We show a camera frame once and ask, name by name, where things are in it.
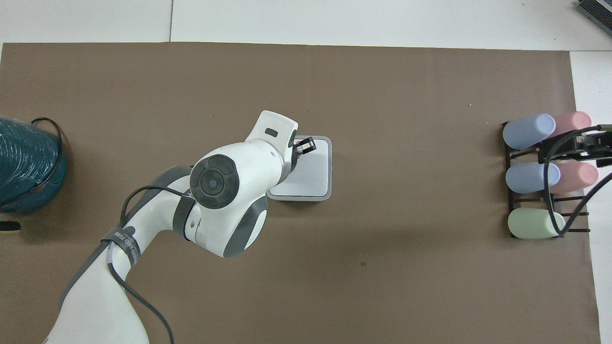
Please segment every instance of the white table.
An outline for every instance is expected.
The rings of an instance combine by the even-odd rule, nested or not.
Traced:
[[[169,40],[568,50],[577,109],[612,123],[612,37],[572,0],[0,0],[0,43]],[[610,200],[607,186],[589,202],[603,344],[612,344]]]

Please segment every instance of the black wire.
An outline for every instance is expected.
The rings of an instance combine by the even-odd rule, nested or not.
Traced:
[[[121,216],[119,218],[119,227],[123,227],[126,224],[126,220],[125,220],[125,216],[127,213],[127,206],[128,204],[130,204],[130,201],[132,200],[132,198],[134,198],[134,196],[136,196],[139,192],[143,191],[143,190],[163,190],[163,191],[167,191],[167,192],[171,192],[175,195],[179,195],[182,196],[183,194],[181,192],[178,192],[176,190],[173,190],[169,187],[165,187],[165,186],[160,186],[160,185],[145,185],[143,187],[139,187],[138,189],[134,190],[126,199],[125,202],[123,203],[123,208],[121,209]]]
[[[155,314],[159,318],[159,320],[162,321],[164,327],[166,327],[166,331],[168,331],[168,336],[170,337],[170,344],[174,344],[174,335],[172,334],[172,329],[170,328],[170,324],[168,324],[168,322],[166,321],[166,318],[164,318],[163,315],[155,307],[153,307],[152,304],[148,303],[147,300],[140,296],[134,289],[132,289],[131,286],[129,286],[121,278],[121,276],[119,276],[117,271],[114,269],[112,263],[108,263],[106,265],[108,266],[108,271],[110,271],[111,275],[113,275],[115,281],[117,281],[117,283],[122,286],[123,289],[127,290],[128,293],[130,293],[136,300],[140,301],[140,303],[145,305],[149,310],[153,312],[153,314]]]
[[[30,124],[34,125],[38,122],[41,121],[45,121],[45,122],[49,122],[51,123],[51,125],[53,125],[53,127],[55,128],[55,131],[58,133],[58,157],[55,159],[55,164],[53,165],[51,171],[49,171],[49,173],[47,174],[47,176],[45,177],[45,179],[43,179],[42,182],[40,183],[36,183],[34,184],[33,188],[31,188],[30,190],[28,190],[28,192],[24,193],[23,195],[16,197],[10,201],[6,201],[4,203],[0,203],[0,209],[4,208],[5,206],[7,206],[10,203],[16,202],[18,200],[21,200],[22,198],[33,194],[34,192],[36,192],[38,189],[40,189],[41,187],[43,187],[43,185],[45,185],[49,179],[51,179],[51,177],[53,177],[53,175],[55,174],[55,171],[58,169],[59,166],[59,162],[62,160],[62,152],[63,152],[63,143],[62,143],[62,132],[59,129],[59,126],[57,123],[55,123],[52,119],[49,119],[47,117],[38,117],[32,120],[32,122],[30,122]]]
[[[553,200],[551,199],[550,188],[548,186],[548,168],[550,166],[550,161],[552,160],[553,155],[565,142],[568,142],[572,138],[575,138],[578,135],[582,135],[583,133],[599,131],[601,129],[601,125],[595,125],[580,130],[574,130],[573,132],[568,133],[552,145],[552,147],[548,151],[548,154],[546,155],[546,159],[544,160],[544,200],[546,201],[546,207],[548,208],[548,216],[550,218],[550,221],[553,223],[553,228],[560,236],[563,236],[563,234],[567,233],[574,220],[576,220],[576,218],[578,217],[578,213],[580,213],[582,208],[586,205],[586,202],[588,202],[591,197],[593,197],[595,192],[601,189],[612,178],[612,173],[606,176],[606,178],[602,179],[599,183],[595,185],[595,187],[593,187],[593,189],[591,189],[591,191],[589,191],[589,193],[582,199],[582,201],[580,201],[578,206],[574,209],[572,215],[570,215],[570,217],[567,219],[567,222],[565,223],[565,226],[563,226],[563,229],[559,229],[557,221],[554,217]]]

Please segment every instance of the brown table surface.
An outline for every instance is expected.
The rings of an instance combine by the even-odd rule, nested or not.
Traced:
[[[58,196],[0,234],[1,343],[42,342],[133,189],[263,109],[332,140],[332,196],[270,201],[232,259],[160,234],[127,281],[176,343],[599,343],[588,234],[506,228],[501,123],[575,109],[568,52],[5,44],[0,69],[0,113],[55,119],[69,157]]]

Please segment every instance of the pink cylinder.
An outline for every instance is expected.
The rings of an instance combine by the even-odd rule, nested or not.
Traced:
[[[570,112],[554,117],[555,129],[549,137],[571,132],[576,129],[584,129],[592,125],[591,117],[582,112]]]
[[[559,182],[550,187],[551,193],[568,193],[591,186],[599,179],[597,167],[587,162],[572,160],[557,165],[561,172]]]

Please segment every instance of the white robotic arm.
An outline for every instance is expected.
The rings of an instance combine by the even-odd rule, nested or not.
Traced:
[[[266,191],[285,180],[301,154],[316,149],[312,139],[293,144],[296,132],[296,122],[263,111],[244,142],[215,149],[193,168],[177,166],[158,176],[152,183],[158,189],[143,195],[70,281],[44,343],[148,343],[118,282],[124,284],[162,230],[224,258],[249,248],[266,219]]]

